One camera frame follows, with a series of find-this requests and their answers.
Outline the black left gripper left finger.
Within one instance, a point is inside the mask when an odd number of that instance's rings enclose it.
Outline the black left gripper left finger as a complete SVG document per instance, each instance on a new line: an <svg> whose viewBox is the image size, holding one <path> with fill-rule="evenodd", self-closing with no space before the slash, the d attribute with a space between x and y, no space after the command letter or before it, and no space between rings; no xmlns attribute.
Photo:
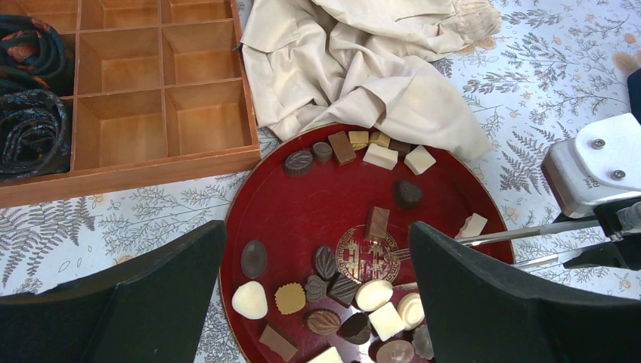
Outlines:
<svg viewBox="0 0 641 363"><path fill-rule="evenodd" d="M192 362L225 250L211 221L42 293L1 299L3 362Z"/></svg>

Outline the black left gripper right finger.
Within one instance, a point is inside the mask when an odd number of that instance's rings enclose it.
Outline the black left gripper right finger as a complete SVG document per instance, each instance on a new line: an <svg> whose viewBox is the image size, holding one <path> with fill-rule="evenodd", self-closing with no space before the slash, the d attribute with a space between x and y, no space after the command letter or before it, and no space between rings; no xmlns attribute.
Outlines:
<svg viewBox="0 0 641 363"><path fill-rule="evenodd" d="M459 244L408 232L439 362L638 362L640 303L566 287Z"/></svg>

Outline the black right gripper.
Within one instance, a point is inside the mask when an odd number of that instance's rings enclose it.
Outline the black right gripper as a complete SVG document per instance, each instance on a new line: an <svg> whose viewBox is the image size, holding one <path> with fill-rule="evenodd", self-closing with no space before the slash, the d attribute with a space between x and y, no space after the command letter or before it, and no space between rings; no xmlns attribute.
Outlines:
<svg viewBox="0 0 641 363"><path fill-rule="evenodd" d="M593 214L577 219L598 222L608 242L589 246L563 262L565 268L611 267L640 270L640 199L638 197L597 206Z"/></svg>

